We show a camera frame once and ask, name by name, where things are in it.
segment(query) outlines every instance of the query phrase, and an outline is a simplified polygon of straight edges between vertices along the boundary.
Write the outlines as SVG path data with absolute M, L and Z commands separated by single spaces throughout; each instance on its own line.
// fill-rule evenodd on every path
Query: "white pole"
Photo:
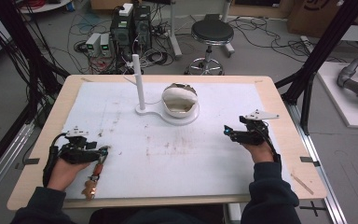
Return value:
M 136 80 L 136 89 L 138 90 L 139 108 L 145 110 L 144 84 L 142 82 L 141 64 L 139 63 L 139 55 L 132 54 L 133 70 Z

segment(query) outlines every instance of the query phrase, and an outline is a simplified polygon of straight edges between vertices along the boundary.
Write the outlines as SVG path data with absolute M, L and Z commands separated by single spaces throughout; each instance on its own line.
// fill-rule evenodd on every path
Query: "electronic equipment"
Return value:
M 131 3 L 124 3 L 123 5 L 124 9 L 121 9 L 118 12 L 119 16 L 130 16 L 133 8 L 133 4 Z
M 103 57 L 112 57 L 112 41 L 110 34 L 101 34 L 101 52 Z
M 152 48 L 150 6 L 139 6 L 134 10 L 135 35 L 137 49 L 147 50 Z
M 92 34 L 86 42 L 86 47 L 90 57 L 98 57 L 101 53 L 101 34 Z
M 281 0 L 235 0 L 235 5 L 278 7 Z
M 113 16 L 110 33 L 113 41 L 116 41 L 119 46 L 132 45 L 133 30 L 132 11 L 130 16 L 120 16 L 118 14 Z

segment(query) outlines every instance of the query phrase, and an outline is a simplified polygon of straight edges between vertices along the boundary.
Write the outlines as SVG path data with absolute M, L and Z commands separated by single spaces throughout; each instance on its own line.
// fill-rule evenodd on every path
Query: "person's left hand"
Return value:
M 47 188 L 65 191 L 75 180 L 77 173 L 88 167 L 90 163 L 71 164 L 65 160 L 58 158 L 51 173 Z

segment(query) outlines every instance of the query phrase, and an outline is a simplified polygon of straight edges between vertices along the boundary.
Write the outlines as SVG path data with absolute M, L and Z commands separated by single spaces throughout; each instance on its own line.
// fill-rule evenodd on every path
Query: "round white base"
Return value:
M 164 105 L 161 101 L 158 101 L 153 104 L 145 103 L 145 110 L 141 110 L 140 106 L 137 105 L 135 107 L 135 110 L 136 110 L 136 113 L 138 113 L 139 115 L 149 115 L 149 114 L 158 115 L 160 118 L 162 118 L 167 123 L 170 123 L 170 124 L 173 124 L 176 126 L 183 126 L 183 125 L 187 125 L 187 124 L 193 122 L 199 116 L 199 114 L 200 114 L 199 103 L 196 103 L 194 106 L 196 108 L 194 109 L 193 113 L 191 113 L 187 117 L 181 118 L 181 119 L 175 118 L 175 117 L 167 114 L 167 112 L 165 112 L 165 110 L 164 110 Z

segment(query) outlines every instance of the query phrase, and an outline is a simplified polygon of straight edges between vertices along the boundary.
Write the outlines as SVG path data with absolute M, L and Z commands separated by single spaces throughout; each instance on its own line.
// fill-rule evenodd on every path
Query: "white stand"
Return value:
M 176 126 L 183 126 L 183 125 L 190 124 L 191 122 L 196 120 L 200 114 L 199 103 L 195 103 L 193 105 L 196 108 L 194 109 L 194 112 L 192 114 L 190 114 L 189 116 L 182 118 L 182 119 L 178 119 L 178 118 L 175 118 L 175 117 L 167 114 L 164 110 L 164 104 L 161 101 L 158 101 L 153 104 L 146 103 L 145 105 L 146 105 L 146 108 L 144 110 L 141 109 L 140 105 L 137 105 L 135 108 L 136 113 L 138 113 L 139 115 L 157 115 L 160 118 L 162 118 L 164 121 L 166 121 L 167 123 L 170 123 L 170 124 L 176 125 Z
M 154 114 L 158 115 L 160 118 L 162 118 L 167 123 L 182 126 L 187 125 L 194 120 L 197 119 L 197 117 L 200 114 L 200 106 L 199 103 L 195 103 L 193 106 L 195 106 L 195 109 L 193 113 L 188 115 L 185 118 L 175 118 L 169 114 L 167 114 L 164 110 L 164 104 L 161 101 L 158 101 L 153 104 L 147 104 L 145 103 L 145 97 L 144 97 L 144 84 L 142 81 L 142 73 L 141 73 L 141 65 L 139 63 L 139 55 L 138 54 L 132 54 L 132 61 L 133 61 L 133 70 L 135 71 L 135 79 L 136 79 L 136 89 L 138 91 L 138 98 L 139 98 L 139 104 L 135 107 L 135 111 L 139 115 L 149 115 Z
M 171 30 L 168 31 L 168 36 L 170 37 L 171 45 L 173 48 L 173 52 L 175 54 L 175 59 L 179 59 L 182 57 L 182 51 L 180 50 L 178 41 L 175 36 L 175 4 L 176 1 L 171 1 Z M 222 21 L 227 22 L 227 15 L 229 11 L 229 7 L 231 5 L 230 0 L 226 0 L 225 5 L 223 7 Z M 235 52 L 234 48 L 232 48 L 231 44 L 228 43 L 225 45 L 226 50 L 228 51 L 228 57 L 231 56 Z
M 223 7 L 223 15 L 222 15 L 223 22 L 227 22 L 227 16 L 230 6 L 231 6 L 231 0 L 226 0 L 225 5 Z M 235 50 L 234 48 L 232 48 L 231 43 L 226 44 L 225 48 L 228 52 L 228 58 L 231 57 L 231 54 L 235 53 Z
M 171 30 L 168 30 L 168 36 L 170 37 L 175 59 L 178 60 L 182 57 L 182 51 L 180 50 L 178 41 L 175 35 L 175 1 L 171 1 Z

